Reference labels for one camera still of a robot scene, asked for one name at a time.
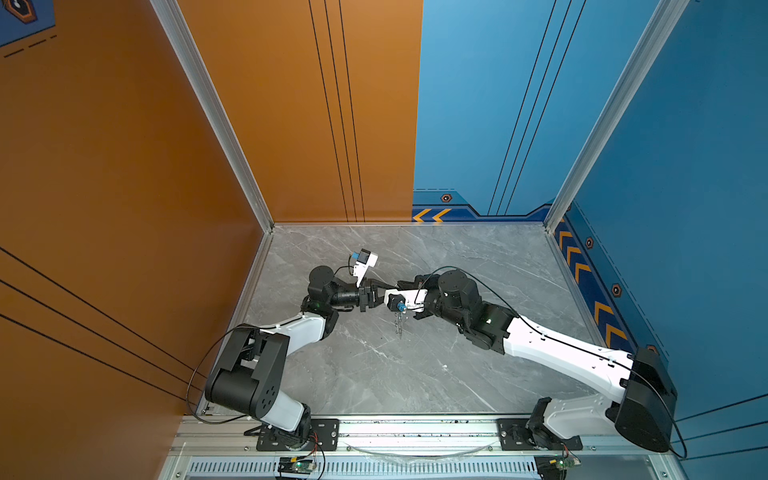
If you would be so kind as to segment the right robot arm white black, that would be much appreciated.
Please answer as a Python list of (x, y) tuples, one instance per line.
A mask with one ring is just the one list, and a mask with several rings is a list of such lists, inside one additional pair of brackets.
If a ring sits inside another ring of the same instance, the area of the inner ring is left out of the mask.
[(484, 300), (476, 279), (461, 269), (401, 281), (384, 302), (397, 313), (445, 320), (481, 349), (543, 365), (592, 389), (579, 398), (539, 399), (525, 424), (513, 428), (517, 441), (566, 450), (580, 448), (585, 436), (618, 435), (648, 451), (674, 450), (678, 394), (654, 351), (614, 350), (545, 328), (504, 302)]

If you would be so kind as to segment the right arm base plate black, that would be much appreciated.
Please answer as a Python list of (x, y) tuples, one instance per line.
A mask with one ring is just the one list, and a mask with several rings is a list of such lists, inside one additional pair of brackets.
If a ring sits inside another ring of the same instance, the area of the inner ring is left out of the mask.
[(546, 427), (530, 427), (523, 418), (499, 418), (496, 420), (497, 435), (503, 451), (580, 451), (581, 437), (576, 435), (562, 439)]

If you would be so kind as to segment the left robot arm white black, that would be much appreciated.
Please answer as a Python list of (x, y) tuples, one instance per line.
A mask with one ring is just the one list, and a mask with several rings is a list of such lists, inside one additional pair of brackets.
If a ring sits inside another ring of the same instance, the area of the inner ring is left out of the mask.
[(267, 327), (242, 324), (233, 330), (206, 381), (204, 398), (305, 442), (310, 407), (281, 391), (288, 356), (330, 336), (342, 311), (383, 304), (391, 288), (376, 279), (344, 282), (328, 266), (314, 268), (299, 314)]

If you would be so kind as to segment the large metal band keyring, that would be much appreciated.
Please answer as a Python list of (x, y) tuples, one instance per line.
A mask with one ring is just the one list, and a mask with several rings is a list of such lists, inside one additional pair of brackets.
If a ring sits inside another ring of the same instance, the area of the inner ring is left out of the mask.
[(403, 336), (404, 324), (405, 324), (405, 321), (407, 320), (407, 313), (408, 313), (407, 307), (404, 312), (398, 311), (396, 307), (394, 325), (395, 325), (395, 332), (398, 338), (402, 338)]

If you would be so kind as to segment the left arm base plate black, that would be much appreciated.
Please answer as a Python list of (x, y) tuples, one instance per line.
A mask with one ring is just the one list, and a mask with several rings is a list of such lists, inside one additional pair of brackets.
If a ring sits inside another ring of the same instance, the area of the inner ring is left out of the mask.
[(266, 424), (260, 430), (256, 449), (260, 452), (303, 452), (318, 447), (324, 452), (333, 452), (338, 446), (339, 428), (337, 418), (303, 420), (294, 431)]

